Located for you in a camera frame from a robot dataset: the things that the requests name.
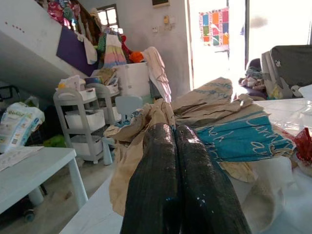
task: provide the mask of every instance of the floor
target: floor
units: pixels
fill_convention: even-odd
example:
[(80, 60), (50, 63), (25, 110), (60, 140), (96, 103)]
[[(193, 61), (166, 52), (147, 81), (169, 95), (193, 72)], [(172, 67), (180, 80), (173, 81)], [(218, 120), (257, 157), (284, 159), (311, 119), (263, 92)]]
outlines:
[[(115, 169), (114, 164), (104, 166), (102, 160), (93, 164), (78, 159), (78, 166), (88, 197)], [(35, 208), (35, 220), (25, 223), (23, 218), (17, 219), (5, 227), (0, 227), (0, 234), (58, 234), (66, 226), (78, 211), (68, 168), (62, 168), (49, 178), (44, 186), (48, 195), (44, 197), (44, 202)]]

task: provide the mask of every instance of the window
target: window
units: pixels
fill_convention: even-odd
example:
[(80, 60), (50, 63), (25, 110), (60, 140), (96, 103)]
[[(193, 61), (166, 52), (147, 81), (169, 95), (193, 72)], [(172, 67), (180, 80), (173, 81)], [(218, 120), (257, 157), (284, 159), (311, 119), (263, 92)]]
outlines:
[(119, 28), (116, 4), (98, 8), (97, 12), (101, 20), (101, 23), (104, 26), (107, 26), (113, 29)]

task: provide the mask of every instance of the white tabletop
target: white tabletop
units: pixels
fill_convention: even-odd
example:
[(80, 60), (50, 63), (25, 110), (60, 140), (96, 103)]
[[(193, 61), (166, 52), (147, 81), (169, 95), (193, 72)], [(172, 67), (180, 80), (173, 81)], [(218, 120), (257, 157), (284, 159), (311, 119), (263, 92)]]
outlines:
[[(270, 113), (270, 121), (278, 124), (290, 133), (296, 134), (303, 126), (311, 126), (310, 116), (301, 114), (309, 109), (310, 102), (304, 99), (288, 99), (259, 101)], [(263, 234), (311, 234), (312, 223), (312, 179), (304, 175), (299, 168), (293, 173), (300, 193), (289, 191), (286, 194), (286, 205), (282, 214)], [(60, 234), (118, 234), (122, 225), (122, 217), (112, 210), (109, 199), (109, 183), (107, 179), (82, 209), (73, 217)], [(250, 184), (231, 178), (238, 197), (245, 197)]]
[(43, 148), (0, 172), (0, 214), (76, 157), (74, 149)]

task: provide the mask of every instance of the paper sheet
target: paper sheet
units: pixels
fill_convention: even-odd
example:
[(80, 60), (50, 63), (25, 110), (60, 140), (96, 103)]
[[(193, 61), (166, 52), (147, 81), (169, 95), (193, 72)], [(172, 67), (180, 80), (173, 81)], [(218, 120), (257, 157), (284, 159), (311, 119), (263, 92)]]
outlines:
[(0, 155), (0, 172), (8, 167), (12, 167), (18, 162), (28, 158), (33, 155), (35, 152), (41, 150), (43, 146), (36, 147), (25, 147), (19, 146), (16, 147), (7, 153)]

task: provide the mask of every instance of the colorful patchwork curtain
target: colorful patchwork curtain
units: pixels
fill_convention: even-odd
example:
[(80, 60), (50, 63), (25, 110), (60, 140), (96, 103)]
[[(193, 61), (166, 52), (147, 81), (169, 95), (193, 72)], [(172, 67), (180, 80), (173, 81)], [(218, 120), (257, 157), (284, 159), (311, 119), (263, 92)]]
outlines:
[(204, 45), (229, 49), (229, 8), (199, 13), (201, 41)]

